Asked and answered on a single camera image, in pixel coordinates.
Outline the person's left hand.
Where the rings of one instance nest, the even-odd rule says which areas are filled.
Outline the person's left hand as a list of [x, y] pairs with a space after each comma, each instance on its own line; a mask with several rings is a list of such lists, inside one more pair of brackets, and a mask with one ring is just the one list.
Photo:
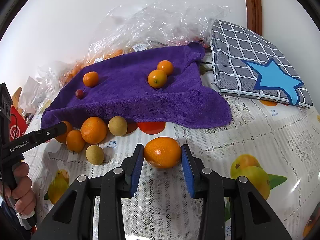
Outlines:
[[29, 215], [35, 209], [36, 197], [31, 188], [32, 181], [28, 177], [29, 166], [26, 163], [21, 163], [20, 166], [16, 167], [14, 170], [14, 175], [20, 181], [17, 187], [11, 192], [11, 190], [5, 185], [4, 189], [1, 185], [1, 194], [8, 200], [13, 197], [17, 202], [15, 203], [15, 210], [21, 215]]

